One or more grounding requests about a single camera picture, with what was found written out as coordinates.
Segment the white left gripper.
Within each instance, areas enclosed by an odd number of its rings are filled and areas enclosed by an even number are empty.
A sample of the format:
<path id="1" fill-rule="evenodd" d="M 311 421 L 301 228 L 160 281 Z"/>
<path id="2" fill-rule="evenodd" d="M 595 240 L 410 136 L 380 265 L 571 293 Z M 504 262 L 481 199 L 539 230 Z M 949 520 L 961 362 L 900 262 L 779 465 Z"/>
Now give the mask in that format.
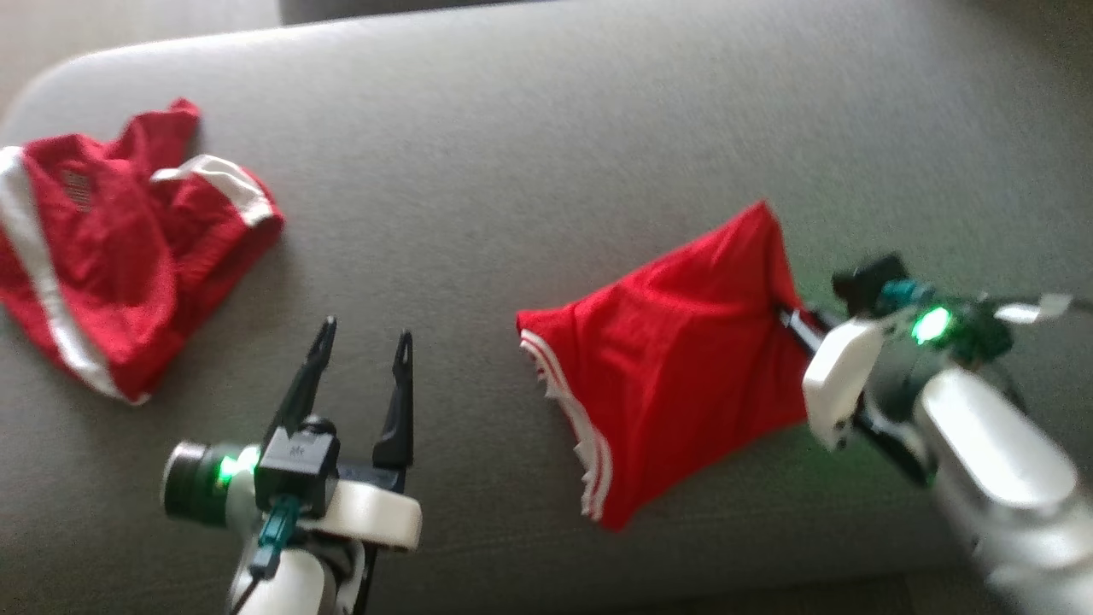
<path id="1" fill-rule="evenodd" d="M 328 315 L 266 428 L 261 447 L 269 447 L 280 429 L 294 435 L 312 416 L 332 354 L 336 328 L 338 319 Z M 418 499 L 406 495 L 406 469 L 414 462 L 414 357 L 410 331 L 401 333 L 395 348 L 393 381 L 385 427 L 372 447 L 372 466 L 339 464 L 327 513 L 309 521 L 309 529 L 378 548 L 412 552 L 420 545 L 423 515 Z"/>

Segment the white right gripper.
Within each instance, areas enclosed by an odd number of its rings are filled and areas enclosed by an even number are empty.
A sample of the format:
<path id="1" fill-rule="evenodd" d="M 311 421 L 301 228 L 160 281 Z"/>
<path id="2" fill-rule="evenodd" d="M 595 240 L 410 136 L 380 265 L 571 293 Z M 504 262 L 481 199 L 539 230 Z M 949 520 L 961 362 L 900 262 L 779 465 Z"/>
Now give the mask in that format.
<path id="1" fill-rule="evenodd" d="M 862 436 L 914 486 L 933 478 L 933 454 L 913 418 L 921 388 L 912 360 L 891 362 L 885 347 L 907 332 L 906 316 L 856 316 L 830 328 L 812 307 L 777 307 L 781 327 L 810 362 L 803 377 L 807 421 L 816 441 L 831 452 Z"/>

